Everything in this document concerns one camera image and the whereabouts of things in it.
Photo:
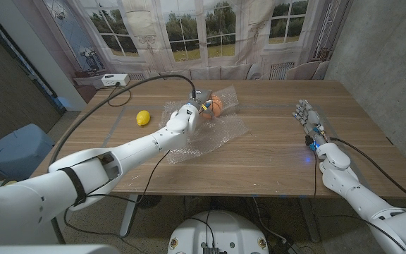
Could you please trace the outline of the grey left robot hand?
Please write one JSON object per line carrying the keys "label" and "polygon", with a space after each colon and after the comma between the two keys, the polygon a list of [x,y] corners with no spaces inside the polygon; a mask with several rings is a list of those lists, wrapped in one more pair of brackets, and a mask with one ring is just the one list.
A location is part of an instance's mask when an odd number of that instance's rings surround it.
{"label": "grey left robot hand", "polygon": [[206,119],[219,117],[223,108],[223,102],[211,90],[195,90],[195,97],[191,92],[188,103],[197,107],[199,114]]}

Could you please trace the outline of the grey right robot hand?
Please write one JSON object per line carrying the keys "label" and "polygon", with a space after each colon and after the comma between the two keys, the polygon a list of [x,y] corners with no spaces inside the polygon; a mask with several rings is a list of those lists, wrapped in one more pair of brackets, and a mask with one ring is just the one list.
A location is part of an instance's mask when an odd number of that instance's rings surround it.
{"label": "grey right robot hand", "polygon": [[293,116],[302,125],[305,136],[305,145],[312,151],[316,151],[319,146],[329,143],[325,128],[321,118],[313,106],[305,99],[301,99],[296,105]]}

